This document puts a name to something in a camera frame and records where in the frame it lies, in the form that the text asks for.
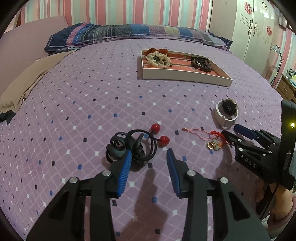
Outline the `person's right hand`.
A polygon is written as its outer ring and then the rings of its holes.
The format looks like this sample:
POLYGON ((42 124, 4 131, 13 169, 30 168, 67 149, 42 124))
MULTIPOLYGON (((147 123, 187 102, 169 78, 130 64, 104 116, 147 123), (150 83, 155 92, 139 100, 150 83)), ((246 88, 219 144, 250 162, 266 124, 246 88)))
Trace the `person's right hand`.
POLYGON ((292 190, 288 190, 284 186, 278 183, 268 184, 259 178, 258 187, 256 191, 256 202, 259 202, 260 200, 262 200, 265 194, 265 190, 268 187, 272 192, 274 192, 274 190, 277 189, 274 194, 275 202, 274 202, 273 208, 271 209, 271 213, 274 215, 274 218, 276 221, 282 220, 292 210, 292 207, 293 207, 292 190))

